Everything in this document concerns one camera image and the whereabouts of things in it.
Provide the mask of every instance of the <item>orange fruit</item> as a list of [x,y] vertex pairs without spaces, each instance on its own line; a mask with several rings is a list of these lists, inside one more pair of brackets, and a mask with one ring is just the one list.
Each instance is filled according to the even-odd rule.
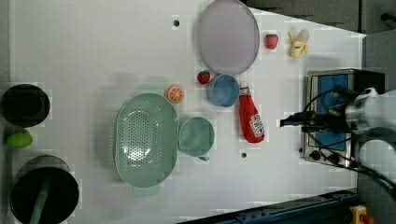
[[181,87],[171,85],[165,90],[165,97],[172,103],[180,103],[183,100],[184,93]]

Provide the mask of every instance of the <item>purple plate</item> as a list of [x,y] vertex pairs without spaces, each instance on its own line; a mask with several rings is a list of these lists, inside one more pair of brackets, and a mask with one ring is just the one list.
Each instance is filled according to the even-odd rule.
[[220,74],[239,75],[254,63],[259,28],[251,11],[238,0],[218,0],[199,20],[198,48],[207,65]]

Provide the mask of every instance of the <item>red ketchup bottle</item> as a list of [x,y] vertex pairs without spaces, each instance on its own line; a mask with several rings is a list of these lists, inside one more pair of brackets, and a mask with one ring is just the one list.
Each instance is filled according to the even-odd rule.
[[264,140],[264,126],[246,82],[241,83],[239,92],[239,120],[249,143],[260,143]]

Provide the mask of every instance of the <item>light blue bowl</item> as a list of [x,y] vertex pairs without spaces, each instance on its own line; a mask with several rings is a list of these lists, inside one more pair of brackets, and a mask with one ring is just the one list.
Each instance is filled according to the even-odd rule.
[[219,75],[210,80],[207,98],[212,105],[232,106],[239,98],[239,85],[230,75]]
[[193,157],[207,157],[205,154],[212,148],[214,140],[215,131],[212,124],[201,117],[188,119],[178,134],[181,151]]

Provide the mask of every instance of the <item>green lime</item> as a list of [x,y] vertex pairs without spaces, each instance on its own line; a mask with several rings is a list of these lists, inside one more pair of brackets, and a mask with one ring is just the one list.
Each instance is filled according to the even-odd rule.
[[20,131],[10,135],[7,144],[13,148],[29,147],[33,142],[33,137],[28,131]]

